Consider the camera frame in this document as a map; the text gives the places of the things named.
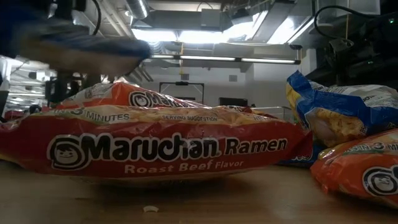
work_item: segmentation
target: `instant noodle package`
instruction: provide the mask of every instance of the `instant noodle package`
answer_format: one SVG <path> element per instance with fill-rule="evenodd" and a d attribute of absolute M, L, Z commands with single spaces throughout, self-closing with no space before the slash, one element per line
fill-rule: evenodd
<path fill-rule="evenodd" d="M 312 164 L 318 159 L 318 155 L 322 150 L 326 149 L 326 147 L 322 144 L 314 142 L 312 144 L 312 153 L 309 156 L 298 155 L 293 159 L 289 159 L 286 161 L 280 161 L 278 164 L 286 165 L 286 166 L 294 166 L 294 167 L 306 167 L 309 168 Z"/>
<path fill-rule="evenodd" d="M 1 124 L 0 154 L 43 174 L 149 183 L 209 179 L 310 153 L 312 135 L 286 121 L 185 107 L 198 105 L 124 83 L 105 87 Z"/>
<path fill-rule="evenodd" d="M 398 208 L 397 91 L 380 85 L 328 88 L 300 72 L 287 81 L 295 117 L 313 131 L 315 142 L 329 147 L 313 150 L 319 157 L 311 171 L 322 188 Z"/>
<path fill-rule="evenodd" d="M 387 86 L 328 88 L 297 71 L 287 79 L 286 92 L 296 118 L 328 147 L 398 124 L 398 93 Z"/>
<path fill-rule="evenodd" d="M 398 208 L 398 129 L 327 149 L 311 172 L 326 191 Z"/>

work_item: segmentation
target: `blue ramen package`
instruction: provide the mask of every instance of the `blue ramen package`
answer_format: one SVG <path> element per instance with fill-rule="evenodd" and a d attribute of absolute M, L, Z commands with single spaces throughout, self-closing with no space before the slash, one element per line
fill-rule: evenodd
<path fill-rule="evenodd" d="M 294 159 L 287 161 L 280 161 L 279 165 L 295 166 L 295 167 L 310 167 L 318 159 L 319 153 L 326 149 L 326 146 L 313 143 L 311 156 L 297 156 Z"/>
<path fill-rule="evenodd" d="M 328 147 L 395 128 L 398 92 L 381 85 L 325 87 L 299 71 L 288 77 L 294 116 Z"/>

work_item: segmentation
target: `red ramen package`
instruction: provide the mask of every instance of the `red ramen package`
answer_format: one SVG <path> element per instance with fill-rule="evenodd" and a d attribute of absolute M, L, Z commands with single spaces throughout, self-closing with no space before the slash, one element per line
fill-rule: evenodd
<path fill-rule="evenodd" d="M 398 208 L 398 129 L 326 149 L 311 172 L 326 191 Z"/>
<path fill-rule="evenodd" d="M 121 182 L 209 179 L 312 146 L 311 133 L 256 114 L 114 105 L 35 113 L 0 124 L 0 138 L 0 154 L 26 169 Z"/>
<path fill-rule="evenodd" d="M 61 102 L 57 108 L 78 108 L 98 105 L 144 107 L 205 107 L 197 102 L 180 100 L 127 83 L 95 84 Z"/>

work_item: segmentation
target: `maruchan logo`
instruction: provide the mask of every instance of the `maruchan logo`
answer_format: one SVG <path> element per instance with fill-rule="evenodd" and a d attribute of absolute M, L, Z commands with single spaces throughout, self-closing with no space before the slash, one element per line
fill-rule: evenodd
<path fill-rule="evenodd" d="M 364 97 L 364 98 L 362 98 L 362 101 L 366 102 L 366 101 L 370 100 L 373 97 L 375 97 L 375 95 Z"/>
<path fill-rule="evenodd" d="M 47 159 L 52 161 L 52 168 L 58 170 L 84 169 L 91 161 L 97 160 L 172 162 L 220 155 L 222 152 L 217 139 L 185 139 L 180 133 L 163 139 L 139 136 L 133 139 L 114 138 L 109 133 L 99 136 L 59 135 L 51 140 L 47 149 Z"/>
<path fill-rule="evenodd" d="M 189 107 L 188 103 L 177 103 L 171 96 L 159 95 L 148 91 L 133 91 L 129 95 L 131 106 L 168 106 L 168 107 Z"/>
<path fill-rule="evenodd" d="M 373 196 L 398 194 L 398 166 L 372 167 L 363 174 L 363 186 Z"/>
<path fill-rule="evenodd" d="M 64 135 L 53 139 L 47 149 L 53 169 L 78 170 L 88 165 L 88 157 L 80 147 L 80 138 Z"/>

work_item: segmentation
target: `ramen package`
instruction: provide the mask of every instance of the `ramen package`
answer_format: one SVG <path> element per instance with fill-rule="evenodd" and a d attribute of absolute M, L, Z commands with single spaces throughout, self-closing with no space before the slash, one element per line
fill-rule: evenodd
<path fill-rule="evenodd" d="M 295 117 L 328 147 L 398 124 L 398 93 L 386 86 L 328 88 L 297 71 L 287 79 L 286 94 Z"/>
<path fill-rule="evenodd" d="M 306 167 L 309 168 L 318 159 L 319 153 L 322 152 L 326 147 L 323 144 L 313 143 L 312 153 L 309 156 L 297 156 L 287 161 L 280 161 L 278 164 L 294 167 Z"/>
<path fill-rule="evenodd" d="M 244 172 L 312 145 L 299 127 L 256 114 L 113 105 L 35 113 L 0 124 L 0 138 L 0 153 L 26 169 L 146 182 Z"/>
<path fill-rule="evenodd" d="M 205 107 L 200 103 L 180 100 L 128 83 L 98 83 L 61 102 L 57 108 L 79 108 L 98 105 L 144 107 Z"/>
<path fill-rule="evenodd" d="M 329 148 L 311 172 L 326 191 L 398 208 L 398 129 Z"/>

